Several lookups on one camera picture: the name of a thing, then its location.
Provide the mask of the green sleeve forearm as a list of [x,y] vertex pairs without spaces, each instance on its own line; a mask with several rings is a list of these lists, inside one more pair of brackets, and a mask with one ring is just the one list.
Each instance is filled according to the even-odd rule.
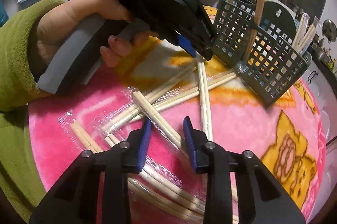
[[1,27],[1,189],[28,222],[46,191],[35,165],[28,126],[28,103],[45,97],[27,58],[30,32],[63,0],[41,0],[14,14]]

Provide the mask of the person's left hand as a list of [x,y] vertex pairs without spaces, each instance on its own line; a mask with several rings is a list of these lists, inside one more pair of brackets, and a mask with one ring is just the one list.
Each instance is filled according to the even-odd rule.
[[[49,65],[71,32],[92,14],[99,14],[108,20],[132,21],[131,13],[118,0],[71,0],[53,8],[42,16],[32,36],[37,44],[30,54],[37,61],[38,70]],[[113,68],[123,57],[131,54],[133,46],[140,46],[150,37],[158,36],[146,30],[136,33],[133,42],[129,42],[111,34],[107,39],[108,46],[100,48],[100,55],[104,63]]]

